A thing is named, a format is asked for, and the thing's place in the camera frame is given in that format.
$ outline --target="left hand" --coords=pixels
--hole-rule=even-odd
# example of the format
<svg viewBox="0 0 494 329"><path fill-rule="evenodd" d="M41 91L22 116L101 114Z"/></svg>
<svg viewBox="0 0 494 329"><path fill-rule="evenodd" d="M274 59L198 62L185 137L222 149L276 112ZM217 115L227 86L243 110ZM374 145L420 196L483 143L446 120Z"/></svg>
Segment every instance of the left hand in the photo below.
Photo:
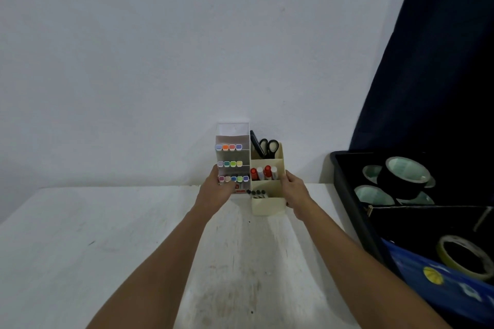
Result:
<svg viewBox="0 0 494 329"><path fill-rule="evenodd" d="M211 169L211 173L201 185L194 208L204 210L206 214L213 216L226 203L234 191L235 182L233 181L219 185L218 165L215 164Z"/></svg>

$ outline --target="forearm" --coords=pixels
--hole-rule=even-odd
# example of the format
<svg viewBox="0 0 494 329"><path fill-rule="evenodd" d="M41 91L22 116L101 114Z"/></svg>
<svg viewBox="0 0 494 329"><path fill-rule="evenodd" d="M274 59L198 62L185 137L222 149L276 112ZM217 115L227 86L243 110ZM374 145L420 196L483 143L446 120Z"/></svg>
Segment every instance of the forearm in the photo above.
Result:
<svg viewBox="0 0 494 329"><path fill-rule="evenodd" d="M87 329L172 328L194 255L210 215L193 207L127 278Z"/></svg>
<svg viewBox="0 0 494 329"><path fill-rule="evenodd" d="M403 281L366 253L314 202L303 221L360 326L447 328Z"/></svg>

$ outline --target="marker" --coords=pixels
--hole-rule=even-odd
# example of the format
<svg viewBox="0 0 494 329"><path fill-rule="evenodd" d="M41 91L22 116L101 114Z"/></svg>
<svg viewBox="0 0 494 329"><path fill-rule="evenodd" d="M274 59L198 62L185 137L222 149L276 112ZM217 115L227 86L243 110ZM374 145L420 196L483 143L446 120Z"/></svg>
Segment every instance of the marker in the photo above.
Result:
<svg viewBox="0 0 494 329"><path fill-rule="evenodd" d="M259 181L259 177L257 176L257 169L252 168L250 170L250 177L252 177L252 181Z"/></svg>
<svg viewBox="0 0 494 329"><path fill-rule="evenodd" d="M266 165L264 167L264 176L266 176L266 179L273 179L273 175L271 174L271 166Z"/></svg>
<svg viewBox="0 0 494 329"><path fill-rule="evenodd" d="M278 176L278 168L271 167L271 173L273 174L273 179L280 179Z"/></svg>
<svg viewBox="0 0 494 329"><path fill-rule="evenodd" d="M257 176L259 177L260 181L264 179L264 171L262 170L262 167L257 168Z"/></svg>

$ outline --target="yellow circle sticker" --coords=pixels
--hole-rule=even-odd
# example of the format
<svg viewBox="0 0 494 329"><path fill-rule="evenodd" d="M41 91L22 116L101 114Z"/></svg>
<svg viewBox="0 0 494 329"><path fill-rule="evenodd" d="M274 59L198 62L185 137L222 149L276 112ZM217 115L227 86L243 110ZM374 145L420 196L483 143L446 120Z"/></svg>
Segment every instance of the yellow circle sticker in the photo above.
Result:
<svg viewBox="0 0 494 329"><path fill-rule="evenodd" d="M424 275L433 284L442 285L444 283L443 275L434 268L425 267Z"/></svg>

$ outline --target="hand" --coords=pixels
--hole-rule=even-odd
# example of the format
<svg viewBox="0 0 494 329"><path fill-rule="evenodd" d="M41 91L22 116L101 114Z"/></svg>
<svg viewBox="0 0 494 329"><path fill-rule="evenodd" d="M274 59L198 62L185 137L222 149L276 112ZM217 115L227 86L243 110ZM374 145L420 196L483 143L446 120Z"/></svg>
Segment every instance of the hand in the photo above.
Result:
<svg viewBox="0 0 494 329"><path fill-rule="evenodd" d="M211 169L211 173L201 185L194 208L200 209L206 215L213 216L226 203L234 191L235 183L233 181L219 185L218 165L215 164Z"/></svg>
<svg viewBox="0 0 494 329"><path fill-rule="evenodd" d="M293 208L293 213L297 219L303 220L305 209L315 204L304 181L287 170L281 177L281 190L283 197L287 200L287 206Z"/></svg>

